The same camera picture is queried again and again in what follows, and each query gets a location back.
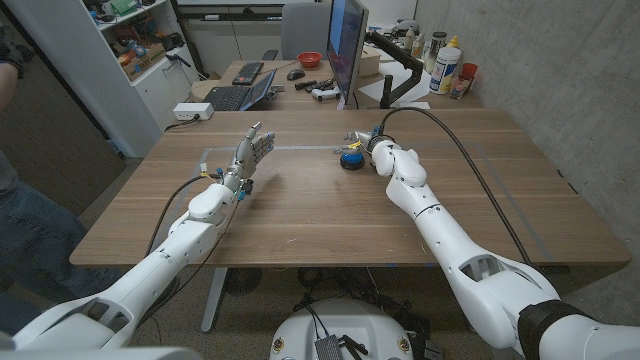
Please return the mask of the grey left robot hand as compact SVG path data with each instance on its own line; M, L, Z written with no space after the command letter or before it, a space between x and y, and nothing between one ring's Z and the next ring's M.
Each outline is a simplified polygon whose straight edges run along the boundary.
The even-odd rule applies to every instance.
M267 132L259 135L261 122L249 128L245 137L239 142L231 162L224 174L224 186L238 192L241 184L249 180L256 171L260 161L274 148L275 134Z

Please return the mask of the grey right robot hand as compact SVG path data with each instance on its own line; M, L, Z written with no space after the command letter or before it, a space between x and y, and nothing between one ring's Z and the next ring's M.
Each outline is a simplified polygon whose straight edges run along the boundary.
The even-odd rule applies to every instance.
M375 132L353 131L346 133L344 140L347 141L347 144L334 148L334 154L371 153L376 144L382 140L382 137Z

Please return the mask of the gloved person hand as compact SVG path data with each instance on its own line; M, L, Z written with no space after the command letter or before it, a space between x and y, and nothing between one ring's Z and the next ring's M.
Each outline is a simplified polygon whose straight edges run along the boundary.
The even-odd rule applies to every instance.
M18 78L24 77L24 64L35 57L35 52L29 47L14 41L13 32L8 25L1 26L1 62L14 66L18 70Z

